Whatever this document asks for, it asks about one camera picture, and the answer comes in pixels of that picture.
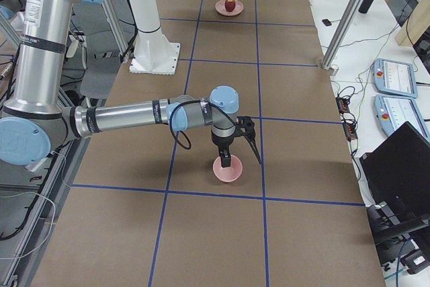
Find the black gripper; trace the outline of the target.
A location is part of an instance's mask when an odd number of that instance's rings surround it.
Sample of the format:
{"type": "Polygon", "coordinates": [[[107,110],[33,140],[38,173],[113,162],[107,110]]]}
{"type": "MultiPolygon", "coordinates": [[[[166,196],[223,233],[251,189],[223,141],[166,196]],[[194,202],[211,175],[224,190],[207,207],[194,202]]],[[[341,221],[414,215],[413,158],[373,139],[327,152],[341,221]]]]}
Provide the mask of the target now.
{"type": "Polygon", "coordinates": [[[231,155],[229,151],[230,145],[234,141],[233,130],[211,129],[212,142],[218,147],[218,154],[222,168],[231,166],[231,155]]]}

